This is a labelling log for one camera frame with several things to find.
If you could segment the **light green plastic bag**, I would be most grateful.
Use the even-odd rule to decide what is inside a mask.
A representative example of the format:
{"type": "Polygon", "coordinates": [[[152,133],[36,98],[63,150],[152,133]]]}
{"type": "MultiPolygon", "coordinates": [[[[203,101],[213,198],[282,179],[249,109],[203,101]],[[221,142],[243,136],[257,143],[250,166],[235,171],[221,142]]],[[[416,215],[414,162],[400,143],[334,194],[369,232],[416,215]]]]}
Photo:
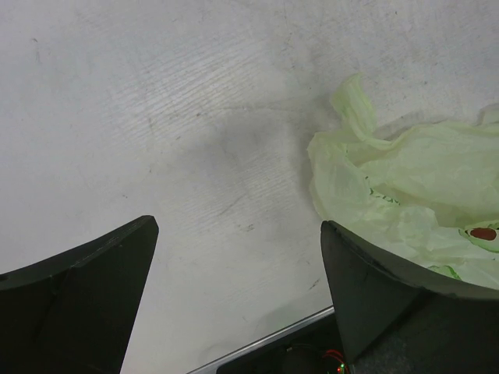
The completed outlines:
{"type": "Polygon", "coordinates": [[[331,98],[342,126],[307,148],[320,217],[412,263],[498,286],[498,109],[480,122],[414,125],[391,139],[359,75],[331,98]]]}

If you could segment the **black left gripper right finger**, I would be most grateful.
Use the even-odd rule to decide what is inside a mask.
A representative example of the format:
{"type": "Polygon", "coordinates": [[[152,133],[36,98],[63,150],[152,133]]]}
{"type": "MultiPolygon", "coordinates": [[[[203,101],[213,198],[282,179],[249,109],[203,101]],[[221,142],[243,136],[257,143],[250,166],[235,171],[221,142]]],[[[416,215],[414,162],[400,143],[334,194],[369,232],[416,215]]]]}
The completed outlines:
{"type": "Polygon", "coordinates": [[[320,246],[352,373],[496,373],[498,292],[446,277],[333,221],[320,246]]]}

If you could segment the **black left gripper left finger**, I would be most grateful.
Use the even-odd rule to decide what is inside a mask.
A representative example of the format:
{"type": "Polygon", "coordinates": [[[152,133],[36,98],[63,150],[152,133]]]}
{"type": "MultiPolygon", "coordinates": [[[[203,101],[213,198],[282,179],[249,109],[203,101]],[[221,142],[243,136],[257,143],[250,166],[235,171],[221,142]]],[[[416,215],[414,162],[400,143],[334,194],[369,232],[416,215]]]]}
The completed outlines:
{"type": "Polygon", "coordinates": [[[1,275],[3,373],[119,373],[158,238],[150,215],[1,275]]]}

